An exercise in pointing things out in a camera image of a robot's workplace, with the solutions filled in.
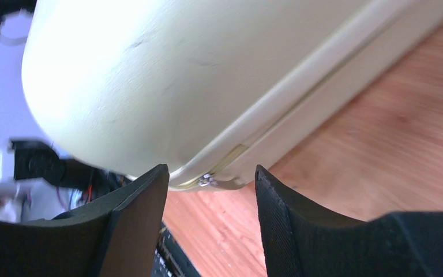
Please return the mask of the cream suitcase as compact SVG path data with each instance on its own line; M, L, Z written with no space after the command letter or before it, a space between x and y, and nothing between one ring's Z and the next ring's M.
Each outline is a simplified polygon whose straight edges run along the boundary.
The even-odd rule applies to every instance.
M443 23L443 1L38 1L22 86L76 159L238 189Z

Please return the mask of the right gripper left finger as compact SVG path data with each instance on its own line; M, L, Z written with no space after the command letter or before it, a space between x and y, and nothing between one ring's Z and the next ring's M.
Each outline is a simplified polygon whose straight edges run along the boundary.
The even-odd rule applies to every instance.
M51 220L0 222L0 276L149 276L168 181L160 164Z

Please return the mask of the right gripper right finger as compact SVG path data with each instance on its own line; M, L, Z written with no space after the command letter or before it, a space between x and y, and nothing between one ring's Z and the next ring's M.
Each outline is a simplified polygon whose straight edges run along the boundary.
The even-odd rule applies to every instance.
M314 202L257 166L269 276L443 276L443 212L391 212L369 222Z

